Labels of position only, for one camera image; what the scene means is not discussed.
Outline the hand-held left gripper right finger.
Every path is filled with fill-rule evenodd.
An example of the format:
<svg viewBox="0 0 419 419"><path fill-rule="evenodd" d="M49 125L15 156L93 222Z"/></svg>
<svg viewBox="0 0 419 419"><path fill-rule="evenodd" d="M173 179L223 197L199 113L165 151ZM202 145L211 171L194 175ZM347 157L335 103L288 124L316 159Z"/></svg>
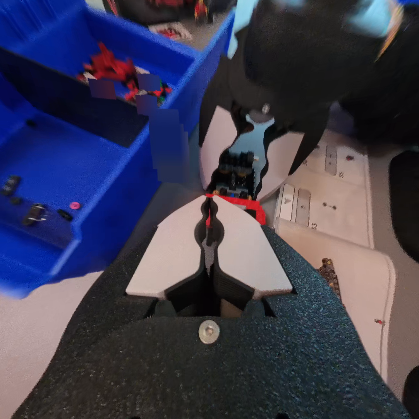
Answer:
<svg viewBox="0 0 419 419"><path fill-rule="evenodd" d="M221 275L218 293L225 300L261 300L289 294L292 284L262 225L245 210L213 196L213 227L218 229L214 269Z"/></svg>

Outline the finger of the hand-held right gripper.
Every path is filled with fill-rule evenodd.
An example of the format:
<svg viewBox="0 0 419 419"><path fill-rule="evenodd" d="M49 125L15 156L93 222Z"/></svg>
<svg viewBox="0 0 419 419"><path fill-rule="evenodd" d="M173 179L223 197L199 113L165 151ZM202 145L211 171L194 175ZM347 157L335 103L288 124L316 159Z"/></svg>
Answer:
<svg viewBox="0 0 419 419"><path fill-rule="evenodd" d="M263 142L266 162L256 187L258 201L270 197L286 180L303 137L302 132L266 129Z"/></svg>
<svg viewBox="0 0 419 419"><path fill-rule="evenodd" d="M231 112L216 106L200 145L199 167L205 191L217 189L217 184L233 183L231 176L246 178L251 175L251 153L230 153L238 130Z"/></svg>

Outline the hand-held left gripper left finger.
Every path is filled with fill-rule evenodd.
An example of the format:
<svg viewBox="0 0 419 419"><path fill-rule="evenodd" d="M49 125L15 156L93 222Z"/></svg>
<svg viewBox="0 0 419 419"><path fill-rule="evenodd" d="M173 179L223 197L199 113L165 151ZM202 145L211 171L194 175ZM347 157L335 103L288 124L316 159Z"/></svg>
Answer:
<svg viewBox="0 0 419 419"><path fill-rule="evenodd" d="M205 270L210 198L200 196L166 217L157 227L125 292L167 299L168 293Z"/></svg>

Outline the red and black lego car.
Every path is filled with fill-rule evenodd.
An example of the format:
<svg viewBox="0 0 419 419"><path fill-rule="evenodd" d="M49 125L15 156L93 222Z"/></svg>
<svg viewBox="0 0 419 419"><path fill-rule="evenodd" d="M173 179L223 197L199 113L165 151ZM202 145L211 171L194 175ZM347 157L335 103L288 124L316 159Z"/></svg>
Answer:
<svg viewBox="0 0 419 419"><path fill-rule="evenodd" d="M257 160L252 151L225 150L205 190L207 196L220 196L265 225L266 215L255 195L254 162Z"/></svg>

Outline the lego instruction booklet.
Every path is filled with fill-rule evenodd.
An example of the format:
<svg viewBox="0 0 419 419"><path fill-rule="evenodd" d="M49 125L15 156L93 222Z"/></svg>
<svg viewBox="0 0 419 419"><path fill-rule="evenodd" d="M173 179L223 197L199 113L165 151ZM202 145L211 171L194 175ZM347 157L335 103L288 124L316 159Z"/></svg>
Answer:
<svg viewBox="0 0 419 419"><path fill-rule="evenodd" d="M388 343L396 272L374 246L367 152L353 138L326 129L319 144L277 190L267 219L315 269L328 259L340 298L371 362L389 384Z"/></svg>

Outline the pile of mixed lego parts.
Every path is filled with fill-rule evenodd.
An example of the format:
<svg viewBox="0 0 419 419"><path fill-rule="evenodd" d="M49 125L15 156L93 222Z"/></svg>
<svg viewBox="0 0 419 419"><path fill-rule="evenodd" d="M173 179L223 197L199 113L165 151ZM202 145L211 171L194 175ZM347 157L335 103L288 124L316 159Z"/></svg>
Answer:
<svg viewBox="0 0 419 419"><path fill-rule="evenodd" d="M140 89L138 76L150 74L150 72L136 66L132 59L127 58L125 61L117 59L102 42L98 44L98 47L100 52L92 55L90 62L83 64L83 71L77 74L78 81L86 85L90 80L109 80L119 83L127 90L124 93L124 99L130 103L134 103L137 96L146 95L156 97L158 106L161 106L173 92L172 86L161 79L160 86L155 91Z"/></svg>

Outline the black lego beam with holes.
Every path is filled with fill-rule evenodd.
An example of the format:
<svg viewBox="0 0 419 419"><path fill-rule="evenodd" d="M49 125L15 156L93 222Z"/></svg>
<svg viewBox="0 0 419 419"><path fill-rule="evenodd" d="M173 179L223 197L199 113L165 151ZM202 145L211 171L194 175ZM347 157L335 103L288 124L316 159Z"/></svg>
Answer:
<svg viewBox="0 0 419 419"><path fill-rule="evenodd" d="M20 185L21 179L22 178L18 175L8 176L1 188L1 194L3 196L13 196Z"/></svg>

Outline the blue divided storage bin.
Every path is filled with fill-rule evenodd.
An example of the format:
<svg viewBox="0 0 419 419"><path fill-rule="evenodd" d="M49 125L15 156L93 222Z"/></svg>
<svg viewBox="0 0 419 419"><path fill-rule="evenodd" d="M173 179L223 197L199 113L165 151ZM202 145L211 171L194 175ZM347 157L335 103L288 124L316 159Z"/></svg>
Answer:
<svg viewBox="0 0 419 419"><path fill-rule="evenodd" d="M92 98L76 79L98 44L171 85L162 108L175 109L190 134L233 22L234 12L224 15L197 50L85 1L1 1L1 188L10 175L22 178L20 205L1 194L1 294L25 298L104 270L160 186L148 119L124 100L126 89L115 86L116 100ZM36 202L48 206L47 221L24 227Z"/></svg>

